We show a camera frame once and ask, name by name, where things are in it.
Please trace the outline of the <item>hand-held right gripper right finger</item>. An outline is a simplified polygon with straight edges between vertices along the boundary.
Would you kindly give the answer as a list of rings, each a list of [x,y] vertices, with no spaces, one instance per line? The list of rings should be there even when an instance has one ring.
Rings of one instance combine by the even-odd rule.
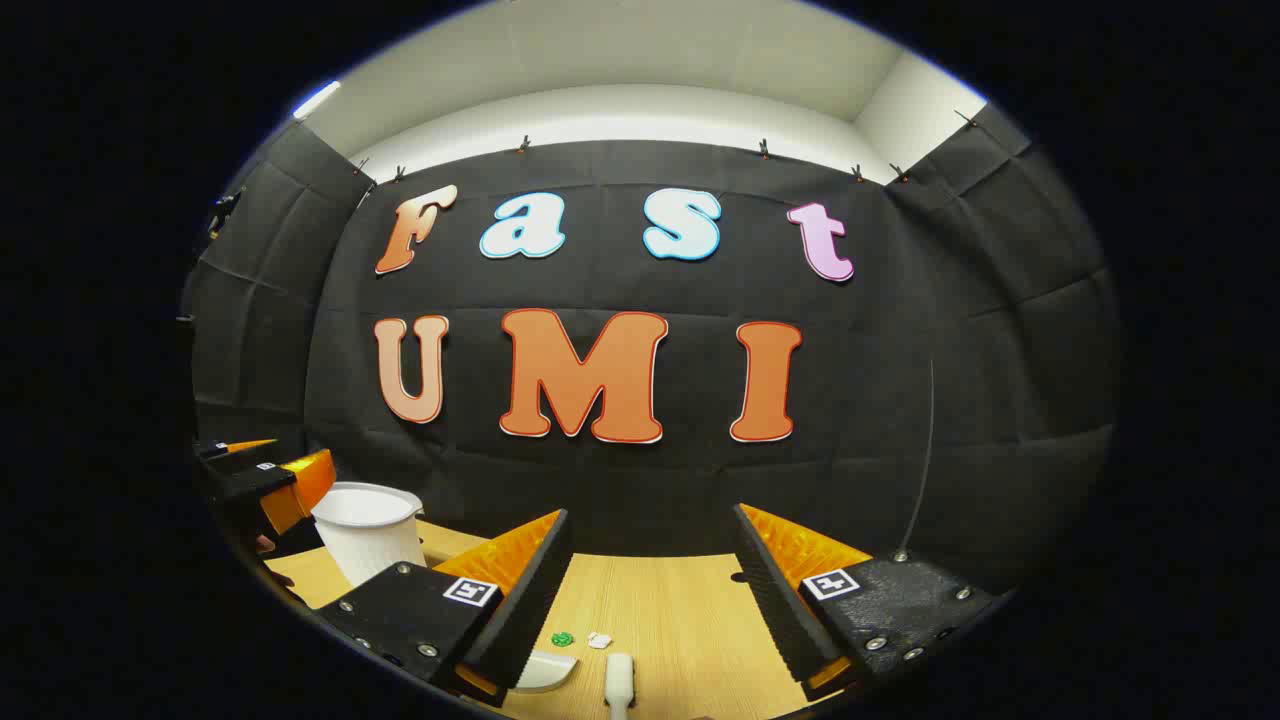
[[[809,701],[899,680],[1001,605],[922,556],[873,556],[746,503],[739,560],[791,678]]]

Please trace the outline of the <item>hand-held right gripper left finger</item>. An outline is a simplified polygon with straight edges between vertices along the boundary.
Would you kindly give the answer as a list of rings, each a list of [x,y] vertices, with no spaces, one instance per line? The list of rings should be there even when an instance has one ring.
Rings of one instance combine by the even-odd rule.
[[[434,568],[393,564],[317,614],[419,680],[500,706],[571,559],[570,514],[558,509]]]

